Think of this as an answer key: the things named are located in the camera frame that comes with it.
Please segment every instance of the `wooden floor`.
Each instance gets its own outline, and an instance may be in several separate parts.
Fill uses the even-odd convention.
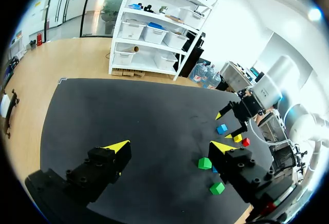
[[[186,78],[173,81],[173,76],[159,73],[147,73],[143,78],[108,75],[105,56],[109,53],[111,41],[109,38],[79,38],[49,42],[28,51],[14,70],[6,93],[11,97],[14,88],[20,103],[12,113],[11,138],[5,140],[5,146],[23,185],[30,173],[40,169],[43,123],[61,77],[128,79],[197,87]],[[244,223],[245,214],[237,223]]]

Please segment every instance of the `glass door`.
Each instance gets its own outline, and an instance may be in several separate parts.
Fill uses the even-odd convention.
[[[26,23],[29,25],[29,42],[36,40],[38,33],[42,34],[42,40],[44,40],[44,29],[46,12],[48,8],[49,0],[33,0],[31,2],[30,9],[26,12]]]
[[[122,0],[88,0],[82,36],[112,37]]]
[[[50,0],[47,17],[47,40],[80,36],[81,18],[86,0]]]

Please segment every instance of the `red cube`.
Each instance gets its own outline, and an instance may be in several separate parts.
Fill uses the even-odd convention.
[[[243,145],[244,147],[249,146],[249,145],[250,145],[250,140],[249,140],[249,138],[245,138],[244,140],[242,140],[242,145]]]

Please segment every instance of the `water bottle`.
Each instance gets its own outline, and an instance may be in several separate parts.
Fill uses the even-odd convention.
[[[205,74],[205,76],[201,79],[201,82],[205,82],[208,78],[212,77],[215,75],[215,69],[214,69],[215,65],[209,65],[206,66],[207,68],[207,72]]]
[[[198,83],[205,76],[206,72],[206,62],[196,64],[189,75],[189,79],[194,83]]]
[[[220,72],[217,72],[216,75],[209,77],[202,85],[202,87],[207,89],[216,89],[216,87],[220,84],[221,80],[222,79]]]

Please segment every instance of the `black mat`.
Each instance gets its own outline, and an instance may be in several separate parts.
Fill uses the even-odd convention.
[[[88,208],[125,223],[234,223],[246,210],[231,185],[219,196],[209,187],[220,182],[211,170],[200,170],[209,141],[237,146],[219,136],[239,123],[218,110],[235,94],[217,90],[127,80],[68,79],[52,97],[41,139],[41,169],[65,178],[94,146],[131,141],[132,159],[116,184],[110,184]],[[255,131],[261,136],[253,122]],[[253,158],[271,165],[268,147],[249,137]]]

